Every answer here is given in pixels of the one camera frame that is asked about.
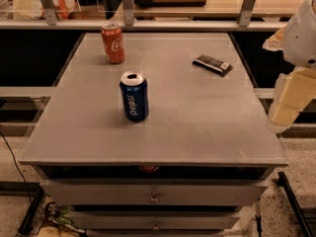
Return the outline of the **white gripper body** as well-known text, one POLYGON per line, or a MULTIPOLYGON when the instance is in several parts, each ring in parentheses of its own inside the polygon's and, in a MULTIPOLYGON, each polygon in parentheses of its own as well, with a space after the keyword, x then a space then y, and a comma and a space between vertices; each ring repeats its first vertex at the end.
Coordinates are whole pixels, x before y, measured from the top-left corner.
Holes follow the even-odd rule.
POLYGON ((316 67, 315 0, 305 0, 288 21, 282 52, 284 60, 295 66, 316 67))

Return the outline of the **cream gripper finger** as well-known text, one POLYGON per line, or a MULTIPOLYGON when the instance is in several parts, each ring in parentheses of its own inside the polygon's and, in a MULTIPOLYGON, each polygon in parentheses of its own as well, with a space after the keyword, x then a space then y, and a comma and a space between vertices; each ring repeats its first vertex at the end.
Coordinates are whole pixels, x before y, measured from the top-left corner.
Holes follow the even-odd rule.
POLYGON ((283 50, 283 36, 285 27, 277 30, 272 36, 265 40, 263 43, 263 49, 268 51, 283 50))
POLYGON ((268 130, 273 133, 284 132, 315 97, 315 69, 296 66, 288 75, 280 73, 268 113, 268 130))

